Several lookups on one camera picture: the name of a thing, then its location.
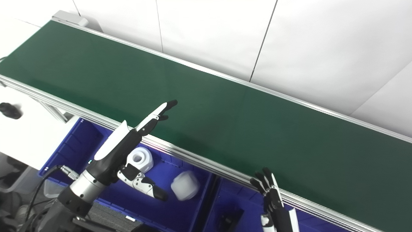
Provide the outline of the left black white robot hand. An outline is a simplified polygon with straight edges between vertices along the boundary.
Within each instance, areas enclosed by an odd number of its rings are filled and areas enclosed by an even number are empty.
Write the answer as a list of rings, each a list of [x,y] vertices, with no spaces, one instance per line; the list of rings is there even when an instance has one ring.
[[[140,169],[127,161],[127,157],[142,141],[142,138],[153,131],[159,121],[168,119],[168,116],[164,115],[165,112],[177,104],[177,100],[165,102],[152,111],[135,128],[130,130],[126,126],[124,137],[114,147],[104,148],[102,153],[104,156],[93,161],[87,167],[86,170],[94,178],[94,181],[109,186],[121,180],[131,188],[150,197],[167,201],[167,192],[157,186]]]

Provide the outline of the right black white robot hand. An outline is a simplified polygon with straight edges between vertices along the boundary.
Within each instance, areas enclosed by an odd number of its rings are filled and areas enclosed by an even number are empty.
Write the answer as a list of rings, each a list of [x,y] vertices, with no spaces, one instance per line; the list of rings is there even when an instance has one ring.
[[[296,209],[286,209],[274,174],[267,167],[256,172],[250,183],[263,196],[261,225],[264,232],[299,232]]]

